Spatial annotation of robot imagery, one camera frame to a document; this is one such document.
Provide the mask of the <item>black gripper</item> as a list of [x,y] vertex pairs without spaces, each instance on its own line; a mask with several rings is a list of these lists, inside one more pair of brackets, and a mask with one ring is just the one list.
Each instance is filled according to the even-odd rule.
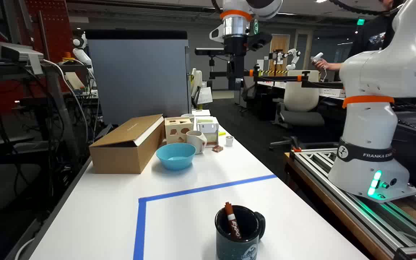
[[242,86],[245,69],[244,56],[248,50],[257,50],[271,40],[268,33],[257,33],[253,36],[227,36],[224,39],[224,53],[228,56],[227,79],[229,89],[240,89]]

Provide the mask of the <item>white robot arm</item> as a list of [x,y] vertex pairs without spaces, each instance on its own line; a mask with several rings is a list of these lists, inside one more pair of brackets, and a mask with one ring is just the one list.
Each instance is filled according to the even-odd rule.
[[333,68],[339,72],[346,110],[329,180],[375,202],[411,196],[409,170],[393,157],[397,115],[391,102],[416,97],[416,0],[381,0],[388,17],[384,45],[358,52]]

